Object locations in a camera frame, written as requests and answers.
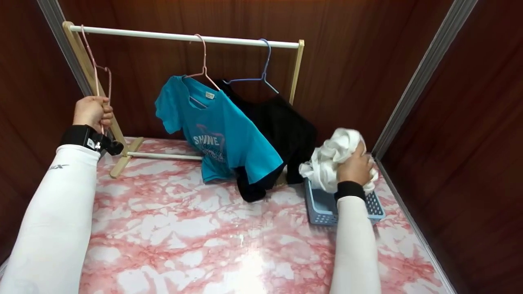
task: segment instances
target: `pink hanger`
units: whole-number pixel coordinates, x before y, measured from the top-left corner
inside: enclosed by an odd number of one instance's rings
[[[203,67],[202,67],[202,71],[201,73],[198,73],[198,74],[192,74],[192,75],[187,75],[185,77],[193,77],[193,76],[198,76],[198,75],[205,75],[205,77],[211,82],[211,84],[216,88],[218,89],[218,91],[220,90],[220,88],[218,88],[218,86],[216,86],[216,84],[211,80],[211,78],[207,75],[207,66],[206,66],[206,60],[207,60],[207,46],[205,45],[205,41],[203,40],[203,38],[200,36],[200,34],[195,34],[195,36],[198,36],[198,38],[200,38],[201,42],[203,43]]]
[[[108,67],[101,67],[100,65],[96,64],[93,53],[91,52],[91,47],[89,47],[89,43],[87,42],[87,38],[85,37],[84,25],[81,25],[81,28],[82,28],[82,36],[84,37],[84,42],[87,47],[87,52],[89,52],[89,56],[91,57],[91,61],[93,63],[93,68],[95,70],[96,96],[100,96],[100,89],[98,87],[98,71],[96,69],[97,68],[103,69],[104,71],[109,73],[109,96],[107,97],[107,98],[109,98],[109,102],[107,102],[107,105],[109,105],[111,103],[111,85],[112,85],[111,70]],[[100,128],[101,128],[101,133],[105,134],[104,126],[102,124],[100,124]]]

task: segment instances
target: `blue plastic basket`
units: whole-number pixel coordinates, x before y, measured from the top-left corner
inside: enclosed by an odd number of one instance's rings
[[[321,189],[312,189],[309,179],[305,179],[305,203],[311,224],[336,225],[338,223],[338,209],[334,195]],[[374,191],[366,196],[365,204],[372,225],[385,217],[383,206]]]

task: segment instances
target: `black wrist strap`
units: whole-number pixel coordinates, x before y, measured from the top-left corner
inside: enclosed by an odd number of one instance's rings
[[[334,193],[334,198],[336,199],[336,202],[338,202],[340,198],[345,196],[356,196],[365,201],[365,191],[363,190],[363,187],[360,184],[351,180],[339,182],[338,192]]]
[[[100,152],[101,148],[96,149],[95,135],[96,130],[88,125],[74,125],[70,126],[62,135],[60,145],[72,144],[80,145],[91,150]]]
[[[106,150],[111,155],[120,154],[123,150],[122,143],[111,141],[107,136],[98,133],[88,125],[70,126],[62,136],[60,145],[80,145],[96,152]]]

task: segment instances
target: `blue wire hanger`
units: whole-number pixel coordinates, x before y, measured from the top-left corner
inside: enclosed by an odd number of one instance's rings
[[[265,62],[265,67],[263,69],[263,72],[261,73],[261,78],[238,78],[236,80],[230,80],[228,82],[225,82],[226,84],[231,84],[232,82],[245,82],[245,81],[264,81],[267,86],[269,86],[276,94],[280,94],[268,81],[267,81],[267,67],[269,66],[269,60],[270,60],[270,54],[272,52],[272,49],[270,47],[270,44],[265,39],[260,39],[260,41],[265,42],[267,44],[267,47],[269,47],[269,55],[267,56],[267,61]]]

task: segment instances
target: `hand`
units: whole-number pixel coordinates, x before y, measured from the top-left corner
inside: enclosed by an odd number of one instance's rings
[[[372,166],[371,157],[365,154],[365,146],[360,141],[352,156],[338,166],[338,182],[350,180],[363,186],[372,179],[370,175]]]
[[[73,125],[88,125],[99,133],[101,125],[110,127],[114,114],[111,106],[104,105],[107,102],[109,98],[100,96],[87,96],[78,100],[74,108]]]

